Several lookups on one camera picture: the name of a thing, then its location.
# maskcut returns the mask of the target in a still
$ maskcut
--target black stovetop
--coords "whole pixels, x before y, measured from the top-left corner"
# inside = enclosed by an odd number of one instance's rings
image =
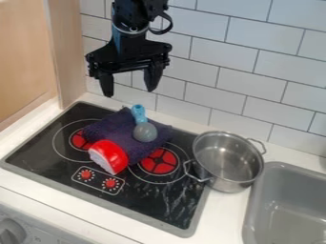
[[[154,218],[181,232],[188,230],[195,213],[200,212],[198,205],[203,205],[201,198],[205,198],[204,185],[190,179],[183,170],[183,163],[193,158],[195,135],[173,130],[173,139],[149,158],[112,176],[90,161],[90,144],[81,133],[85,126],[112,113],[77,103],[12,153],[5,164],[143,214],[144,219]],[[163,225],[154,226],[169,230]]]

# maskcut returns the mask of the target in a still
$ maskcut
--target toy stove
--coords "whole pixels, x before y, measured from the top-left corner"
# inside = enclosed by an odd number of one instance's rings
[[[112,113],[77,103],[7,157],[3,167],[171,234],[191,236],[208,194],[184,173],[195,135],[174,130],[171,141],[113,176],[90,161],[92,144],[82,131]]]

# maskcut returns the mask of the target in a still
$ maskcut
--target pot handle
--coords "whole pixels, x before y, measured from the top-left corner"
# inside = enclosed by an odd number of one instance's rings
[[[260,144],[260,146],[261,146],[261,148],[262,148],[262,150],[263,150],[263,152],[261,152],[262,155],[265,154],[265,153],[267,152],[264,143],[262,143],[261,141],[258,141],[258,140],[252,139],[252,138],[247,138],[247,140],[248,140],[248,141],[254,141],[254,142]]]
[[[196,181],[198,181],[200,183],[203,183],[203,182],[206,182],[206,181],[209,181],[210,179],[212,179],[212,177],[206,178],[206,179],[200,179],[200,178],[198,178],[198,177],[190,174],[189,171],[187,170],[187,165],[190,164],[190,163],[192,163],[192,162],[195,162],[196,163],[196,161],[194,159],[188,160],[188,161],[186,161],[186,162],[183,163],[183,171],[185,172],[185,174],[188,177],[190,177],[190,178],[192,178],[192,179],[194,179],[194,180],[196,180]]]

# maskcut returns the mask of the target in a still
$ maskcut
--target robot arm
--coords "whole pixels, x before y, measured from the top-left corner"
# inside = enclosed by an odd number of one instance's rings
[[[168,0],[115,0],[112,3],[112,39],[105,47],[86,55],[90,77],[100,81],[103,93],[111,97],[113,75],[144,70],[147,90],[156,89],[163,70],[169,66],[172,45],[146,39],[148,31],[164,34],[173,27],[172,18],[164,11]],[[164,30],[152,30],[150,22],[158,16],[170,22]]]

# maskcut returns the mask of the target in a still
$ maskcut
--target white tile wall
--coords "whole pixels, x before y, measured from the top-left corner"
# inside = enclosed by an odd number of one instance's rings
[[[326,63],[261,51],[255,72],[308,85],[326,87]]]
[[[84,53],[111,39],[112,2],[80,0]],[[219,130],[326,155],[325,0],[169,4],[173,31],[148,33],[173,45],[158,88],[148,93],[142,72],[120,73],[113,98],[200,124],[211,118]],[[151,26],[161,24],[167,25],[157,18]],[[89,77],[87,87],[102,94]]]
[[[230,92],[279,102],[284,93],[285,85],[286,81],[284,80],[222,68],[217,87]]]
[[[102,89],[100,87],[99,81],[94,78],[90,78],[86,76],[86,88],[90,93],[94,93],[97,95],[103,95]]]
[[[222,67],[252,71],[257,50],[194,38],[191,58]]]
[[[326,31],[325,12],[322,0],[274,0],[269,21]]]
[[[144,91],[147,90],[144,82],[144,72],[134,71],[132,73],[132,86]],[[185,82],[163,76],[158,84],[157,89],[154,92],[178,99],[183,99],[185,92]]]
[[[289,83],[283,103],[308,110],[326,112],[326,90]]]
[[[173,18],[173,32],[224,40],[228,17],[179,8],[170,8],[168,14]]]
[[[205,125],[210,116],[208,108],[162,95],[158,95],[157,111]]]
[[[102,48],[106,44],[105,41],[96,40],[85,36],[83,37],[83,42],[84,42],[84,54]]]
[[[113,0],[105,0],[106,4],[105,4],[105,8],[106,8],[106,17],[108,19],[111,19],[111,11],[112,11],[112,2],[114,2]]]
[[[131,72],[122,72],[116,73],[114,75],[114,81],[125,86],[132,85],[132,73]]]
[[[304,131],[308,130],[314,116],[310,111],[252,97],[247,99],[243,114]]]
[[[226,112],[241,113],[245,96],[188,83],[185,100]]]
[[[171,55],[188,58],[191,48],[191,36],[168,32],[163,35],[154,35],[148,32],[148,39],[156,42],[166,42],[173,45]]]
[[[109,41],[111,39],[111,21],[87,15],[81,15],[83,35]]]
[[[156,106],[156,94],[135,90],[119,84],[114,85],[114,96],[112,98],[130,104],[142,104],[152,111],[155,110]]]
[[[296,54],[302,34],[303,29],[231,18],[227,42]]]
[[[272,127],[270,123],[217,110],[212,112],[210,125],[264,141],[267,140]]]
[[[80,0],[80,12],[105,17],[103,0]]]
[[[198,0],[198,9],[231,16],[266,20],[271,0]]]
[[[167,76],[210,87],[215,86],[217,73],[218,67],[216,66],[176,57],[171,57],[170,66],[164,70]]]
[[[170,0],[169,5],[187,9],[195,9],[196,0]]]
[[[326,136],[326,114],[325,113],[317,113],[312,127],[309,129],[309,132],[317,133]]]
[[[270,142],[283,147],[326,156],[326,137],[274,126]]]
[[[299,55],[326,61],[326,33],[307,30]]]

